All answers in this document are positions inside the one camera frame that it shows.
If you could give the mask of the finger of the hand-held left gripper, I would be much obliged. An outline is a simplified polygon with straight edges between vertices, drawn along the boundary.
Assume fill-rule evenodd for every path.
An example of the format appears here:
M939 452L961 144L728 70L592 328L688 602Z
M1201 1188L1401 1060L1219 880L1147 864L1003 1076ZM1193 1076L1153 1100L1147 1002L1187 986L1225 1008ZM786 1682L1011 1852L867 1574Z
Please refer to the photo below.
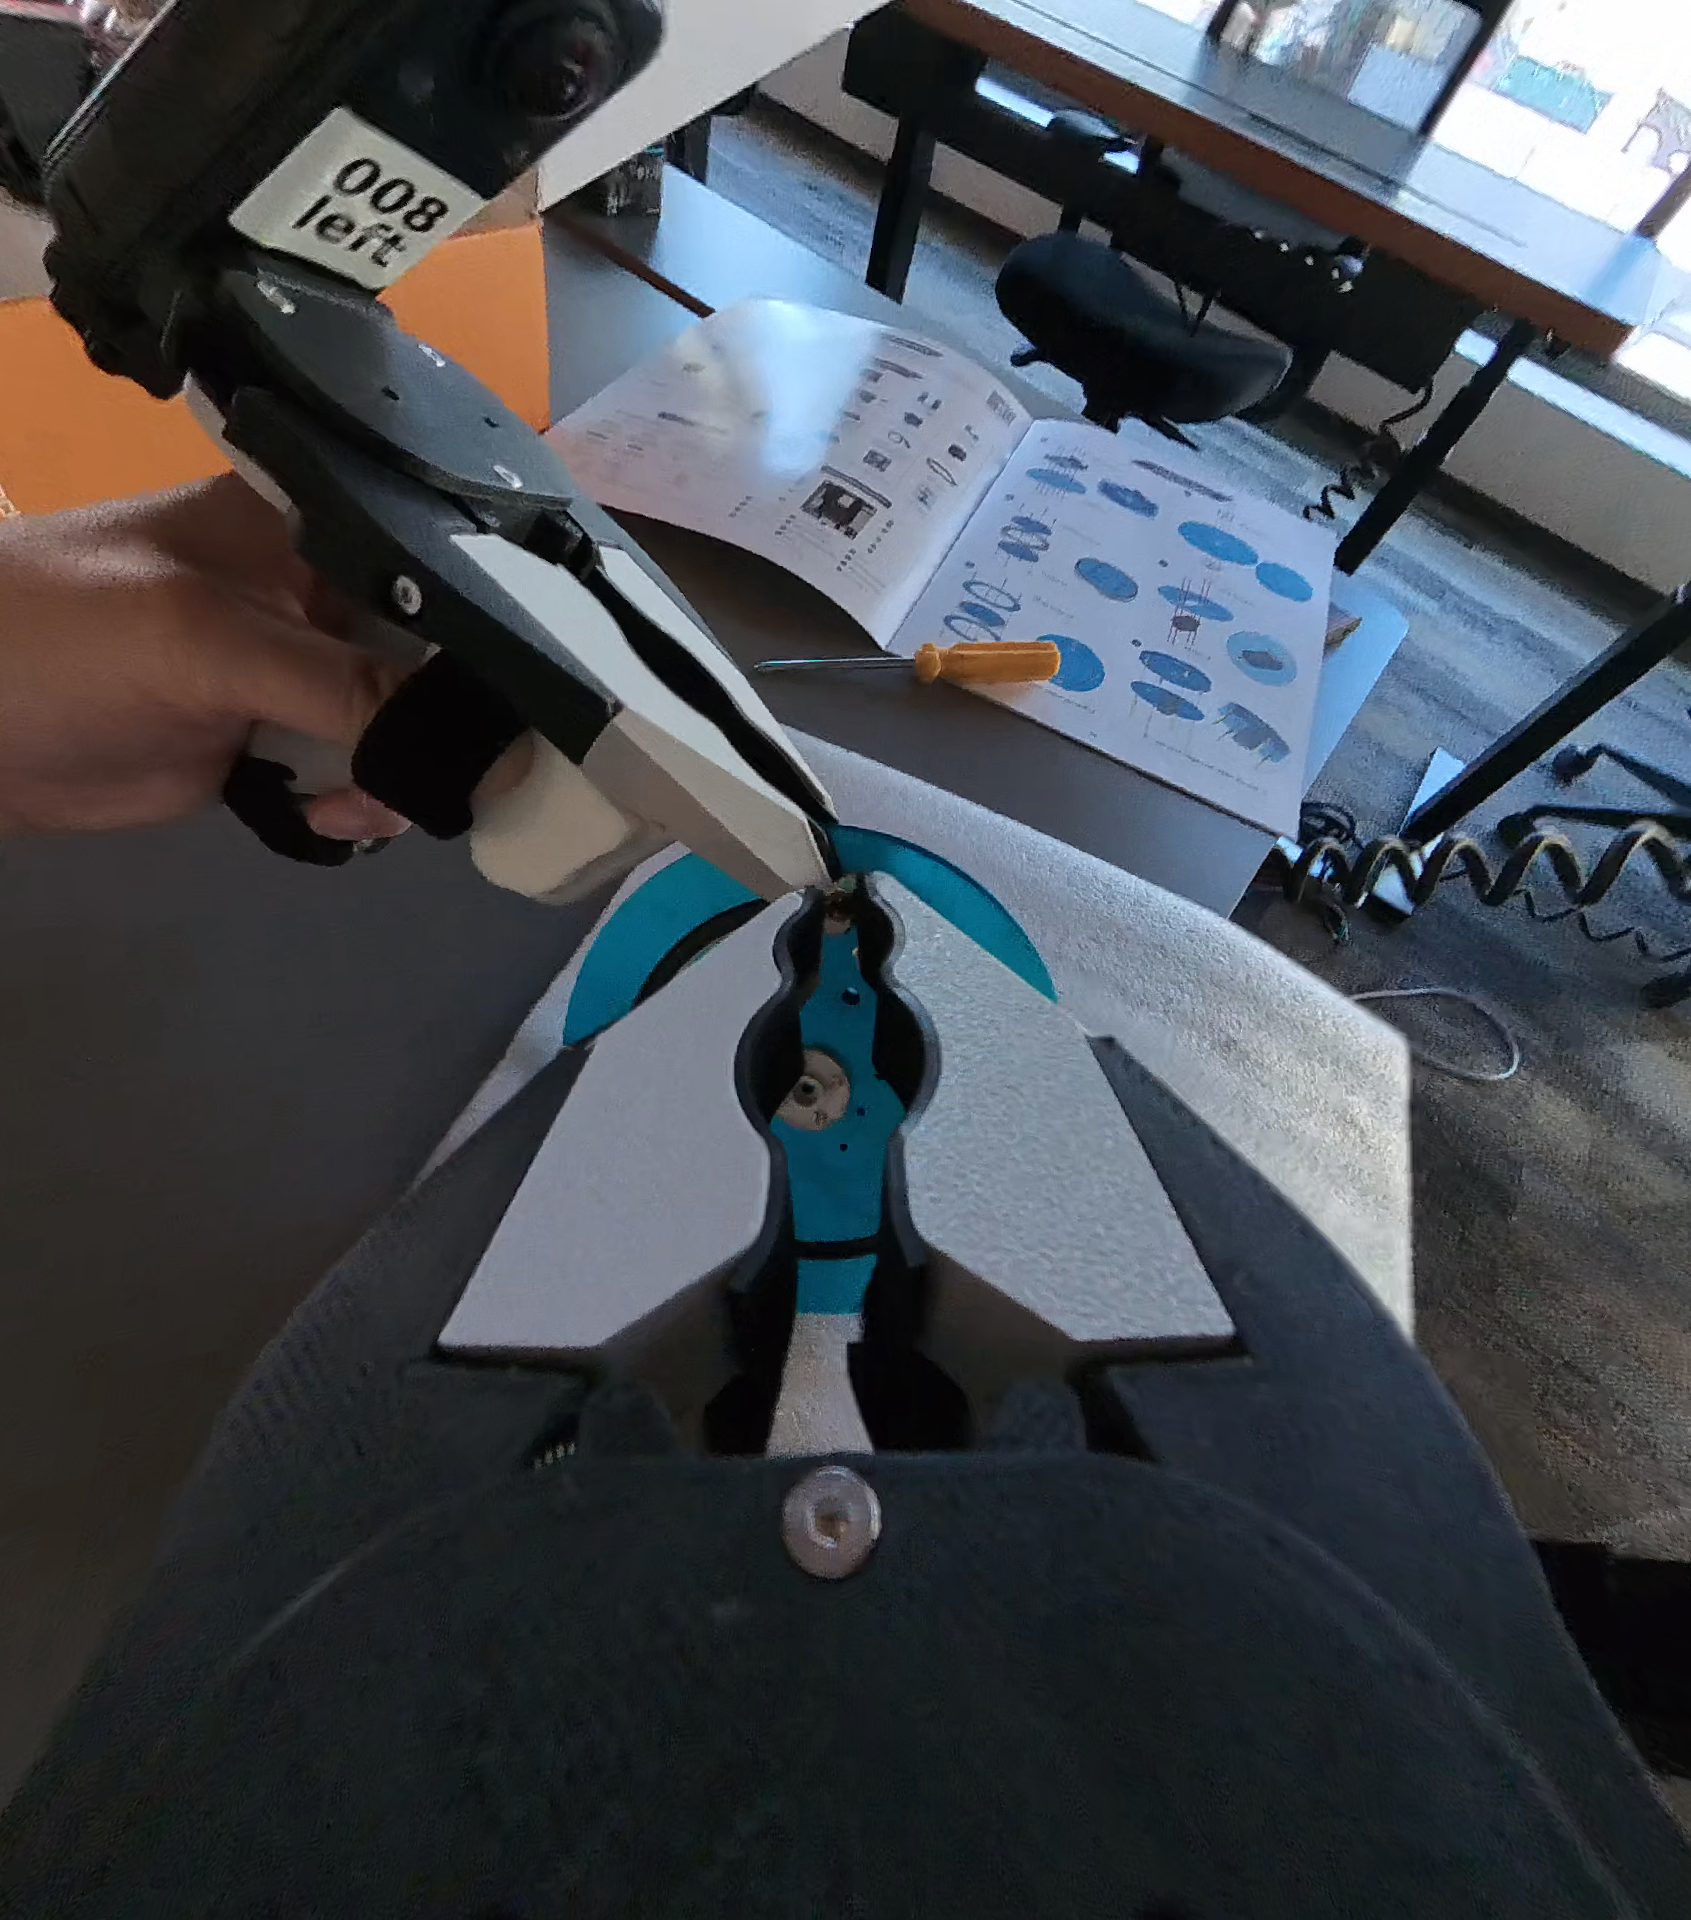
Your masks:
M628 632L634 650L690 708L708 718L736 754L788 802L822 826L838 816L808 760L762 702L746 674L726 654L670 582L628 548L600 542L594 554L594 592L642 622Z
M480 782L470 832L480 876L532 900L578 900L678 844L762 900L832 882L822 824L654 674L628 636L642 622L594 592L594 568L578 578L498 536L460 536L456 550L608 708L580 746L532 718Z

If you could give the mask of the orange cardboard box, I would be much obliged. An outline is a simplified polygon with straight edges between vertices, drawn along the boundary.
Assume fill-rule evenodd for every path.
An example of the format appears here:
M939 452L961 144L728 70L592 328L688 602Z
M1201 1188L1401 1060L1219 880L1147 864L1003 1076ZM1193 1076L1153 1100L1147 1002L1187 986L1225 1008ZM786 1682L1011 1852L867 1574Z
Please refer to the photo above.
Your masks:
M540 216L718 100L772 78L871 4L666 4L658 60L564 136L522 184L390 290L402 324L448 350L530 426L554 422ZM40 212L0 188L0 520L48 516L224 472L178 400L94 370L46 300Z

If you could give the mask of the black desk leg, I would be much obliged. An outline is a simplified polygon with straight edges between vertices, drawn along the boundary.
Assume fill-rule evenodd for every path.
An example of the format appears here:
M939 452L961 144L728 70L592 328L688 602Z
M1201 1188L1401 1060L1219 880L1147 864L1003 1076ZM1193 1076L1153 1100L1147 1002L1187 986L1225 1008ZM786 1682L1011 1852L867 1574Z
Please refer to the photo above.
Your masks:
M1429 844L1449 832L1687 640L1691 640L1691 580L1657 602L1651 614L1627 626L1595 660L1531 708L1453 780L1413 804L1399 834L1409 842Z

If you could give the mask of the white foam sheet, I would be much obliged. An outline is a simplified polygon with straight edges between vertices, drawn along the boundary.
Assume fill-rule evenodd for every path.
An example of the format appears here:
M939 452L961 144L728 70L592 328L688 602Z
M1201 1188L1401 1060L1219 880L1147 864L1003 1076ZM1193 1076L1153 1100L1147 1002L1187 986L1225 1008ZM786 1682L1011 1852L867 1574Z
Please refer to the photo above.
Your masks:
M796 1292L762 1450L706 1454L836 1460L865 1472L885 1460L939 1468L977 1454L1069 1460L1105 1450L1275 1490L1371 1476L1377 1444L1435 1400L1411 1340L1401 1042L1301 982L1261 942L1149 882L855 756L832 752L828 768L846 774L847 802L871 802L865 830L945 858L1031 938L1057 1000L1097 1038L1235 1322L1237 1352L1113 1364L1073 1388L1019 1386L961 1450L881 1452L853 1394L861 1312L802 1312ZM682 854L638 870L608 914ZM608 914L574 956L536 1074L522 1086L522 1162L492 1236L564 1098L562 1066L598 1036L564 1038L570 992ZM434 1360L478 1378L626 1388L660 1406L676 1444L688 1446L648 1388L440 1356L440 1330L490 1240L440 1310Z

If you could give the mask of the person's left hand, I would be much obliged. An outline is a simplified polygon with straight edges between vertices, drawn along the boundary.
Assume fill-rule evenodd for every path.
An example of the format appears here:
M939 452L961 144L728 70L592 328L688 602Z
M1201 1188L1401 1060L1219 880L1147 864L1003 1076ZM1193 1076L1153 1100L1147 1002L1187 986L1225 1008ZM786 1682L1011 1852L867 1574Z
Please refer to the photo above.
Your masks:
M258 726L346 752L402 670L244 480L0 522L0 846L220 802Z

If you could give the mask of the printed instruction manual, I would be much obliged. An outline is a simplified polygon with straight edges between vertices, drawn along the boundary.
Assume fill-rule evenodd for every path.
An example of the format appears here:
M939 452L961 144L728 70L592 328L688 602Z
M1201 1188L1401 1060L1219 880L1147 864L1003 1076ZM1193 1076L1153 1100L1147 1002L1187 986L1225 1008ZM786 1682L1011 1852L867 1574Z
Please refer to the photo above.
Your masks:
M1293 832L1333 540L1197 454L1035 416L947 346L788 300L718 310L550 440L602 508L780 566L881 656L1053 648L1049 680L977 696Z

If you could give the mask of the blue round metal turntable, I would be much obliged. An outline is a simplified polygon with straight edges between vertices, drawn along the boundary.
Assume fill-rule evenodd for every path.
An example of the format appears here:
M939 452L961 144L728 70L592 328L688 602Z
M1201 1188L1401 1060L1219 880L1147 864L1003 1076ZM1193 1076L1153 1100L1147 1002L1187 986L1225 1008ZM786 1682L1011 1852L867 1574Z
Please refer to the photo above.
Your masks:
M893 878L1053 998L1049 970L1031 938L951 862L873 828L838 828L834 846L849 872ZM566 1044L590 1042L760 908L758 898L696 854L682 854L636 882L580 964ZM772 1122L786 1152L804 1314L857 1314L873 1274L885 1148L905 1116L905 1100L873 1064L873 1032L875 1008L859 966L857 932L832 916L818 982L800 1012L802 1076Z

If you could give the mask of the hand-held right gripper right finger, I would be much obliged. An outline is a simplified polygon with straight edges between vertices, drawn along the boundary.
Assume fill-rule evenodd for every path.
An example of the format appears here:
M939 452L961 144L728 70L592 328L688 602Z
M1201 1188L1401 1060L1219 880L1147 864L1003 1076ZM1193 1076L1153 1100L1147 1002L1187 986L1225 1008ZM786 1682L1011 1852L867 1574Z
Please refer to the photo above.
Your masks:
M969 1446L1019 1386L1237 1352L1097 1038L893 876L863 882L875 1064L903 1114L853 1394L881 1452Z

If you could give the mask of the dark blue stool chair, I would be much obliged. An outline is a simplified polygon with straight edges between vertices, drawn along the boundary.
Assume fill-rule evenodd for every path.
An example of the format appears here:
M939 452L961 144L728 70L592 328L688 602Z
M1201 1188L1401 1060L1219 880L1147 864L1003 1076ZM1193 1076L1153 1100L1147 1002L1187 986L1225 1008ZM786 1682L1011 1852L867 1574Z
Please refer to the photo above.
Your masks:
M1293 358L1279 342L1187 314L1119 252L1079 232L1019 242L995 298L1019 334L1019 370L1049 368L1073 382L1083 418L1125 420L1183 446L1189 426L1241 420L1287 394Z

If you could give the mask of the dark grey desk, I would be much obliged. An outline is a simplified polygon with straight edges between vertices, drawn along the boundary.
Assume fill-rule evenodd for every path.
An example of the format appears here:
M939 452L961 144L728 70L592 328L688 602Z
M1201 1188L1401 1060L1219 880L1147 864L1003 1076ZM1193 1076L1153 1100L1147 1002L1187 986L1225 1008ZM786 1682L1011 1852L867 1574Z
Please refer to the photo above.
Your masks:
M830 754L1185 900L1261 840L1023 718L873 676L786 684ZM588 926L424 842L318 874L222 812L0 856L0 1812L208 1426L324 1272L522 1074Z

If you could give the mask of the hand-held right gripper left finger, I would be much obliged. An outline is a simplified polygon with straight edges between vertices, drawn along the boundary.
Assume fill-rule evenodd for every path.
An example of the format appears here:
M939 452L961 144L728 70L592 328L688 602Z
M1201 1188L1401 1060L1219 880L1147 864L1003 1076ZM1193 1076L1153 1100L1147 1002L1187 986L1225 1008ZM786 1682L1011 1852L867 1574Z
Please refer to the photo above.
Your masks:
M652 1390L704 1452L758 1452L798 1292L786 1148L806 900L768 904L562 1066L564 1098L440 1356Z

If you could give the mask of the yellow handled screwdriver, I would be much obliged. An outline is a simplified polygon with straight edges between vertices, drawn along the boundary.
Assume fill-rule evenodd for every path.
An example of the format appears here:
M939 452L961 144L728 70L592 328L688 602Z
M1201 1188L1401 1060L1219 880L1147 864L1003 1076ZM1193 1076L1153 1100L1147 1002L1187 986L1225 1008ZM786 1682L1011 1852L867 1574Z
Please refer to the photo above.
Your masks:
M762 660L754 678L788 674L903 674L929 686L1035 686L1049 684L1063 662L1051 638L925 642L913 654L802 656Z

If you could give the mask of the wooden office table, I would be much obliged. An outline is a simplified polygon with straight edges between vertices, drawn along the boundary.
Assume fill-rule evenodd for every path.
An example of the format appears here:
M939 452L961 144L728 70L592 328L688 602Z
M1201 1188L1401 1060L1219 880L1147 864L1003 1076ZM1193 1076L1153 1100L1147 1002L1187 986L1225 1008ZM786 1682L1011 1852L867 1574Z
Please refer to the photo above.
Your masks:
M1105 226L1117 194L1071 158L1023 174L1025 124L979 92L987 64L1045 84L1165 158L1363 244L1505 324L1499 344L1403 454L1337 542L1355 574L1535 348L1611 360L1669 290L1671 268L1625 234L1435 148L1365 108L1145 4L887 4L853 26L844 86L895 122L865 284L901 300L939 148Z

